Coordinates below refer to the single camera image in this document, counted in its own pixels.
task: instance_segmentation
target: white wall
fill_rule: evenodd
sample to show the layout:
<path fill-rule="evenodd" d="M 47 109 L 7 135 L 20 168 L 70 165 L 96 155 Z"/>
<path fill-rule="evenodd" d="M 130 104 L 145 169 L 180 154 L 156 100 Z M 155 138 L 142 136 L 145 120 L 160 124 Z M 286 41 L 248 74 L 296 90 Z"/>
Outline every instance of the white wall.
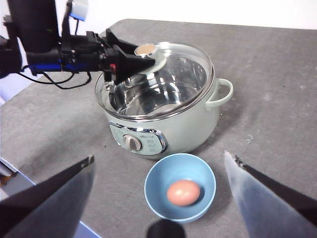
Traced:
<path fill-rule="evenodd" d="M 6 0 L 0 2 L 2 19 L 9 11 Z M 66 2 L 55 0 L 59 27 Z M 89 0 L 87 19 L 80 23 L 78 34 L 101 33 L 125 18 L 317 29 L 317 0 Z M 74 30 L 75 21 L 70 22 Z M 2 25 L 1 35 L 7 36 Z M 0 79 L 0 95 L 8 100 L 29 83 L 9 75 Z"/>

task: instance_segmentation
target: control panel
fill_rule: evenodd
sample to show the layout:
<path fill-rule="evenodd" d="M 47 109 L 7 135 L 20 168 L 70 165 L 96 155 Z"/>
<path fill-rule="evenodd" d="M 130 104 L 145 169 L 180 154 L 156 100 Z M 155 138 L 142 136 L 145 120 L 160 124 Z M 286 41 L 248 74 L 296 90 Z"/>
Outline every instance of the control panel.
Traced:
<path fill-rule="evenodd" d="M 109 123 L 116 142 L 126 150 L 140 155 L 155 155 L 167 148 L 163 133 L 155 129 L 133 128 Z"/>

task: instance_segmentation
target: cooking pot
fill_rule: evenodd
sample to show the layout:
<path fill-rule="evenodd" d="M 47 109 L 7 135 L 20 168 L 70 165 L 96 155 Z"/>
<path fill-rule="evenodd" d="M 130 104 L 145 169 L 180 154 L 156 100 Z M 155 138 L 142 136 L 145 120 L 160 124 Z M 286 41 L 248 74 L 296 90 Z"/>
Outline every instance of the cooking pot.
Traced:
<path fill-rule="evenodd" d="M 114 139 L 149 159 L 194 150 L 214 130 L 219 106 L 232 97 L 232 83 L 216 78 L 209 57 L 189 45 L 147 44 L 135 53 L 156 63 L 118 85 L 103 74 L 96 82 L 97 101 Z M 219 99 L 221 86 L 229 92 Z"/>

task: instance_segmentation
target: pot handle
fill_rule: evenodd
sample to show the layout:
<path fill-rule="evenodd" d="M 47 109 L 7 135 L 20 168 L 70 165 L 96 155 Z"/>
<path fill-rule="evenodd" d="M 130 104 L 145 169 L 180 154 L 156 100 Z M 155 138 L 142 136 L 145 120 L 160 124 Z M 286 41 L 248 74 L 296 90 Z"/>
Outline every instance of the pot handle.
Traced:
<path fill-rule="evenodd" d="M 210 101 L 211 100 L 211 97 L 206 101 L 206 109 L 207 109 L 207 112 L 210 112 L 212 110 L 212 108 L 214 107 L 218 107 L 226 102 L 228 102 L 230 100 L 230 98 L 232 97 L 232 94 L 233 94 L 233 84 L 227 80 L 227 79 L 224 79 L 224 78 L 218 78 L 218 83 L 220 86 L 226 86 L 228 88 L 230 88 L 228 94 L 226 96 L 224 96 L 223 98 L 221 99 L 218 99 L 218 100 L 215 100 L 215 101 Z"/>

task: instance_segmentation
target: control knob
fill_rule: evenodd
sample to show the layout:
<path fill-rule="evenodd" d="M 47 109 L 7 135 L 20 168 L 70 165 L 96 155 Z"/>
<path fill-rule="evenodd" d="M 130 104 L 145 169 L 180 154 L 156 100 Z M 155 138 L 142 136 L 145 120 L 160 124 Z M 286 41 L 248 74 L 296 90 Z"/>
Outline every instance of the control knob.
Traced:
<path fill-rule="evenodd" d="M 140 140 L 133 135 L 124 135 L 123 143 L 125 144 L 125 148 L 130 151 L 139 151 L 142 148 Z"/>

